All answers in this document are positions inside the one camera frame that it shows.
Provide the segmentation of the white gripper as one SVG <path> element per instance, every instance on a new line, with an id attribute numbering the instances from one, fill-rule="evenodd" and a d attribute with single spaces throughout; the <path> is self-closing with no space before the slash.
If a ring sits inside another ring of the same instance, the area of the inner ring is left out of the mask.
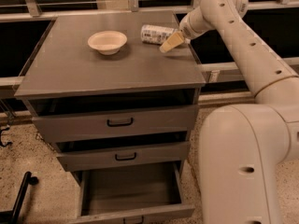
<path id="1" fill-rule="evenodd" d="M 195 31 L 189 23 L 190 15 L 187 14 L 179 23 L 178 32 L 171 34 L 160 46 L 160 52 L 167 53 L 173 48 L 184 43 L 185 38 L 193 40 L 199 37 L 202 33 L 200 31 Z"/>

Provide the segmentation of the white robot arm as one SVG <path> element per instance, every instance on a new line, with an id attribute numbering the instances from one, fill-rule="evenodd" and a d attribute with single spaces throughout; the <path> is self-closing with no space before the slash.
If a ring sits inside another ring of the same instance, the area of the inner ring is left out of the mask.
<path id="1" fill-rule="evenodd" d="M 249 0 L 200 0 L 162 52 L 217 31 L 254 101 L 211 112 L 199 134 L 203 224 L 283 224 L 276 167 L 299 158 L 299 76 L 243 17 Z"/>

